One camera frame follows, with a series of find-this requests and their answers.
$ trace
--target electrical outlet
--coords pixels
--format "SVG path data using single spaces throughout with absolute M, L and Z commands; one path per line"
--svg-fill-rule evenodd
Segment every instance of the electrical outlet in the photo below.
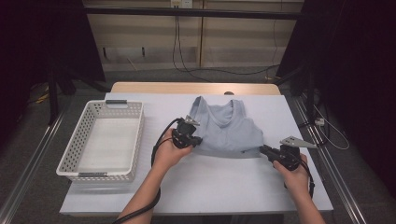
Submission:
M 182 8 L 192 8 L 192 0 L 182 0 L 181 7 Z
M 171 0 L 171 7 L 182 7 L 181 1 L 182 0 Z

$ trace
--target left hand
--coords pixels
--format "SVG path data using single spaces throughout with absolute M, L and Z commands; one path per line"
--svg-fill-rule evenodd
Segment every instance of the left hand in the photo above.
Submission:
M 172 141 L 172 128 L 168 129 L 163 136 L 164 141 L 155 154 L 153 167 L 159 167 L 162 170 L 168 171 L 172 166 L 176 165 L 181 158 L 191 153 L 192 146 L 185 148 L 178 148 Z

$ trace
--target right hand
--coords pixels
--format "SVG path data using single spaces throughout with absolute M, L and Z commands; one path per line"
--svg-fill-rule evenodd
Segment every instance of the right hand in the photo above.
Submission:
M 303 153 L 300 155 L 301 159 L 307 162 L 306 156 Z M 293 197 L 306 193 L 309 194 L 308 173 L 302 165 L 299 165 L 298 168 L 293 171 L 289 171 L 278 161 L 274 161 L 274 167 L 283 175 L 285 185 Z

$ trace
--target person's hand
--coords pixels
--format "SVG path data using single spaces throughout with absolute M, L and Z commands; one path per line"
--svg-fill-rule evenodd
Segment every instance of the person's hand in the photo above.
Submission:
M 178 148 L 172 141 L 172 128 L 168 129 L 163 136 L 163 143 L 155 154 L 153 167 L 159 167 L 164 171 L 168 171 L 172 166 L 176 165 L 181 158 L 191 153 L 192 146 Z
M 307 162 L 306 156 L 301 153 L 301 159 Z M 302 165 L 299 165 L 294 171 L 289 171 L 278 161 L 274 161 L 274 167 L 283 175 L 285 185 L 288 188 L 291 196 L 294 198 L 297 195 L 305 195 L 308 192 L 308 173 Z

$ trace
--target white table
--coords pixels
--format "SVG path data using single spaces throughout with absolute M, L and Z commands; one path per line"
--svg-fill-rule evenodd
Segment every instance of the white table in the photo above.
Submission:
M 61 213 L 74 216 L 115 215 L 119 213 L 149 171 L 151 150 L 167 124 L 185 117 L 197 94 L 108 93 L 106 99 L 127 99 L 144 103 L 145 126 L 132 184 L 72 184 Z M 279 147 L 279 140 L 293 135 L 302 138 L 281 95 L 204 95 L 210 105 L 242 100 L 247 116 L 263 131 L 264 144 Z M 314 203 L 320 211 L 332 204 L 306 148 L 315 179 Z M 281 175 L 263 158 L 225 159 L 191 153 L 173 167 L 162 183 L 162 197 L 154 208 L 156 215 L 266 214 L 295 211 Z

